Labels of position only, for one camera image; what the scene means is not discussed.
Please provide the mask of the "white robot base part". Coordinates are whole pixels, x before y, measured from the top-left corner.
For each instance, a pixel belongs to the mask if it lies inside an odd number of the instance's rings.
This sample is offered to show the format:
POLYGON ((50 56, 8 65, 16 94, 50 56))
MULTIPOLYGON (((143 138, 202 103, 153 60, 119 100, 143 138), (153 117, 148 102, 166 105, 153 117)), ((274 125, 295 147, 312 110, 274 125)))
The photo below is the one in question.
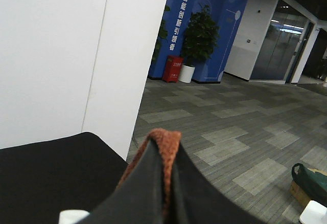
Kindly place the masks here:
POLYGON ((309 201, 299 217, 301 224, 327 224, 326 207, 314 200, 309 201))

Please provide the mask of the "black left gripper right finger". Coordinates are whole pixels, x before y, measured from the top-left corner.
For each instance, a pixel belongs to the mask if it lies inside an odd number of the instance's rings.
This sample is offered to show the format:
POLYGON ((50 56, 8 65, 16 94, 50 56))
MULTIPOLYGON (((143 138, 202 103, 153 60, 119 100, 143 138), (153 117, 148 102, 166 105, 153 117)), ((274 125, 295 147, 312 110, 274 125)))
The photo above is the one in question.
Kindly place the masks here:
POLYGON ((180 145, 172 171, 171 223, 260 223, 217 190, 180 145))

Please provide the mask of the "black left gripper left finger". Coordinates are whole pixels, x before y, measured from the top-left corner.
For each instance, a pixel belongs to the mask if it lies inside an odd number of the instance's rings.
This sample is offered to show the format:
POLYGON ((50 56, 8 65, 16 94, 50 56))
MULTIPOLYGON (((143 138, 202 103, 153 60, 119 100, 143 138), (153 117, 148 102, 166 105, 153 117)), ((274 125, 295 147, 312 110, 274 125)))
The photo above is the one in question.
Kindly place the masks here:
POLYGON ((162 177, 162 160, 151 141, 122 185, 90 213, 88 223, 163 223, 162 177))

